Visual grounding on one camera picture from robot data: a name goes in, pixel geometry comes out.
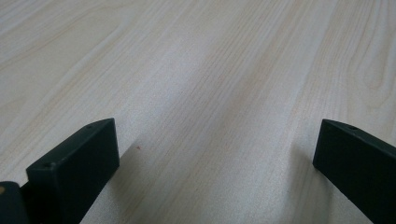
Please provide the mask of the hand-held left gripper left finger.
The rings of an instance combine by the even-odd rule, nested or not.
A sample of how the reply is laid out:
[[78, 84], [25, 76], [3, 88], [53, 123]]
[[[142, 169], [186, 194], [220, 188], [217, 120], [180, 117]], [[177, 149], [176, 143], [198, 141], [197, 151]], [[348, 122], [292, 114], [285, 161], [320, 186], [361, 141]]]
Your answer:
[[78, 224], [120, 166], [114, 119], [88, 124], [31, 164], [35, 224]]

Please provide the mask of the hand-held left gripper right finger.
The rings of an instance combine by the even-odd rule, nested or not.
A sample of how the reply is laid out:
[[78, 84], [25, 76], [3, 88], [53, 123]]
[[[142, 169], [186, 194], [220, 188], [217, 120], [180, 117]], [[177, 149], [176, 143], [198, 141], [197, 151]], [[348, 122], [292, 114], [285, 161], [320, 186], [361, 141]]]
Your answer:
[[396, 147], [325, 119], [313, 165], [374, 224], [396, 224]]

